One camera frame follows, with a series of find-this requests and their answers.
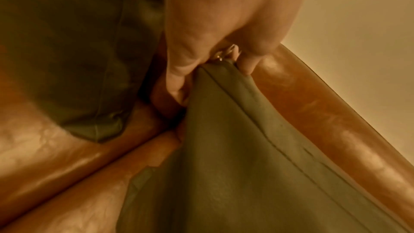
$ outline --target olive green cloth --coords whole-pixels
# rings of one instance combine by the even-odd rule
[[[183,147],[131,180],[118,233],[405,233],[250,77],[196,71]]]
[[[0,0],[0,60],[53,121],[102,142],[124,129],[162,29],[163,0]]]

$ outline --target shiny leather surface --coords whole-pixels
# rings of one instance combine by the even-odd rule
[[[165,132],[8,225],[2,233],[115,233],[129,179],[180,145]]]
[[[0,72],[0,226],[159,134],[167,126],[138,101],[118,138],[97,144],[71,136]]]
[[[252,76],[294,127],[414,228],[414,167],[312,70],[281,45]]]

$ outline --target seam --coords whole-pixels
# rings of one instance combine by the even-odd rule
[[[119,29],[121,27],[121,23],[122,23],[122,20],[124,18],[124,14],[125,14],[125,6],[126,6],[126,0],[122,0],[121,13],[119,15],[119,21],[118,21],[118,24],[116,25],[115,35],[114,35],[114,38],[113,38],[113,54],[110,58],[107,59],[107,64],[106,64],[106,67],[105,67],[105,73],[103,74],[104,77],[102,79],[102,85],[100,87],[100,94],[99,94],[99,100],[98,100],[98,105],[97,105],[97,111],[96,111],[96,114],[94,116],[94,129],[95,129],[95,139],[94,140],[95,140],[95,142],[98,141],[98,135],[99,135],[98,125],[96,123],[96,119],[97,119],[97,117],[100,114],[100,111],[102,109],[102,100],[104,98],[105,84],[106,84],[107,76],[108,76],[108,72],[109,72],[109,63],[115,57],[115,54],[116,54],[116,44],[117,44],[118,38],[119,38]]]
[[[342,206],[338,201],[336,201],[332,196],[330,196],[322,187],[318,185],[316,181],[314,181],[309,175],[307,175],[297,164],[294,163],[294,161],[286,155],[282,150],[280,150],[276,145],[273,144],[273,142],[269,139],[269,137],[266,135],[266,133],[259,127],[257,122],[252,119],[252,117],[244,110],[244,108],[234,99],[234,97],[229,94],[229,92],[222,86],[220,83],[203,67],[201,67],[208,76],[231,98],[231,100],[242,110],[242,112],[252,121],[252,123],[256,126],[256,128],[262,133],[262,135],[265,137],[265,139],[268,141],[269,144],[271,144],[282,156],[284,156],[294,167],[296,167],[299,172],[301,172],[306,178],[308,178],[321,192],[323,192],[330,200],[332,200],[337,206],[339,206],[346,214],[348,214],[353,220],[355,220],[358,224],[360,224],[366,231],[373,233],[367,226],[365,226],[361,221],[359,221],[348,209],[346,209],[344,206]],[[334,175],[336,175],[338,178],[342,179],[342,181],[346,182],[346,184],[351,187],[352,189],[356,190],[351,184],[349,184],[344,178],[340,177],[336,172],[334,172],[331,168],[329,168],[327,165],[324,165],[323,163],[319,162],[315,159],[315,157],[307,151],[304,147],[301,147],[303,150],[305,150],[316,162],[322,164],[325,168],[327,168],[330,172],[332,172]],[[381,208],[379,208],[375,203],[373,203],[370,199],[368,199],[366,196],[361,194],[364,199],[369,201],[372,205],[380,209],[389,219],[394,221],[397,225],[399,225],[403,230],[405,230],[407,233],[410,233],[403,225],[401,225],[399,222],[394,220],[389,214],[384,212]]]

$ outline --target leather couch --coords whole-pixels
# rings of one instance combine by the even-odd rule
[[[130,123],[97,144],[45,117],[0,70],[2,233],[114,233],[129,179],[184,138],[161,43]],[[414,167],[284,46],[253,73],[274,107],[385,208],[414,228]]]

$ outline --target dark green fabric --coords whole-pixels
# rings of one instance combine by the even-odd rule
[[[409,232],[341,174],[217,61],[196,71],[183,147],[131,180],[117,232]]]
[[[0,0],[2,66],[72,134],[124,129],[163,28],[163,0]]]

